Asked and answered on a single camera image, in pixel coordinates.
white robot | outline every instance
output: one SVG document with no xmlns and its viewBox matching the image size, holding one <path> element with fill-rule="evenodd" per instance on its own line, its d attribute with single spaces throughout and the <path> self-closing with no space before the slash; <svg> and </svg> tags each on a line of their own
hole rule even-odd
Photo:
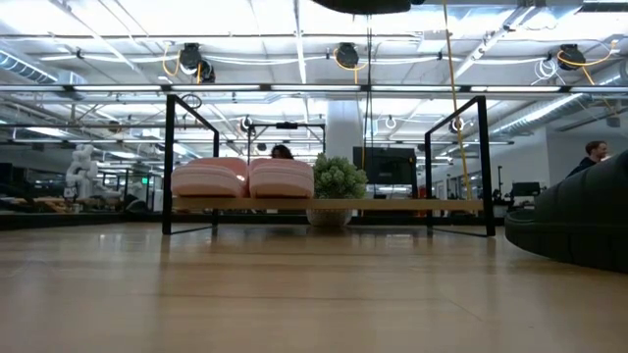
<svg viewBox="0 0 628 353">
<path fill-rule="evenodd" d="M 91 160 L 92 145 L 78 145 L 72 152 L 72 163 L 66 172 L 66 198 L 85 199 L 93 193 L 93 180 L 98 176 L 98 165 Z"/>
</svg>

wooden floor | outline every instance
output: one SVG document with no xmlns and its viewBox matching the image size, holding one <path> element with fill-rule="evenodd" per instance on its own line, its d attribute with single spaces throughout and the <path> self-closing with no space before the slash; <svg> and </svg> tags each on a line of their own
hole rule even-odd
<svg viewBox="0 0 628 353">
<path fill-rule="evenodd" d="M 628 277 L 425 229 L 0 232 L 0 352 L 622 352 Z"/>
</svg>

hair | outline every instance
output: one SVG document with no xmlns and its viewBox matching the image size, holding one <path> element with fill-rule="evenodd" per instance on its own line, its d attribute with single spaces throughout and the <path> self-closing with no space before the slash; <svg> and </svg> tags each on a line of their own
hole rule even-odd
<svg viewBox="0 0 628 353">
<path fill-rule="evenodd" d="M 591 141 L 587 143 L 587 146 L 585 146 L 585 151 L 587 151 L 587 155 L 590 156 L 591 152 L 600 147 L 600 145 L 602 144 L 606 144 L 606 141 Z"/>
<path fill-rule="evenodd" d="M 279 155 L 282 156 L 282 158 L 294 159 L 294 157 L 292 157 L 292 152 L 290 152 L 289 148 L 285 147 L 284 145 L 277 145 L 273 147 L 273 150 L 271 151 L 271 156 L 275 156 L 275 152 L 279 152 Z"/>
</svg>

person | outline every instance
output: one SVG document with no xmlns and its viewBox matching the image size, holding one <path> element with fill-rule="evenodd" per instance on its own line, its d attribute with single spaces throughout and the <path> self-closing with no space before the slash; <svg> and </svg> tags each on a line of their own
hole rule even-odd
<svg viewBox="0 0 628 353">
<path fill-rule="evenodd" d="M 608 154 L 608 145 L 605 141 L 591 141 L 585 146 L 585 151 L 587 151 L 587 157 L 580 161 L 578 167 L 571 171 L 567 177 L 571 177 L 601 162 Z"/>
<path fill-rule="evenodd" d="M 294 157 L 292 157 L 292 153 L 290 152 L 289 148 L 285 147 L 284 145 L 277 145 L 273 147 L 273 151 L 271 152 L 271 157 L 277 158 L 277 159 L 294 159 Z"/>
</svg>

potted plant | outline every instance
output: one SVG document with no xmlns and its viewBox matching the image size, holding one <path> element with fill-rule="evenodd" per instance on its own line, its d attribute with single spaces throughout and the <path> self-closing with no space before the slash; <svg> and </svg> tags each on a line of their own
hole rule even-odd
<svg viewBox="0 0 628 353">
<path fill-rule="evenodd" d="M 321 153 L 314 165 L 314 197 L 319 199 L 361 199 L 366 192 L 366 173 L 358 171 L 344 157 L 327 158 Z M 353 210 L 307 210 L 315 227 L 344 227 Z"/>
</svg>

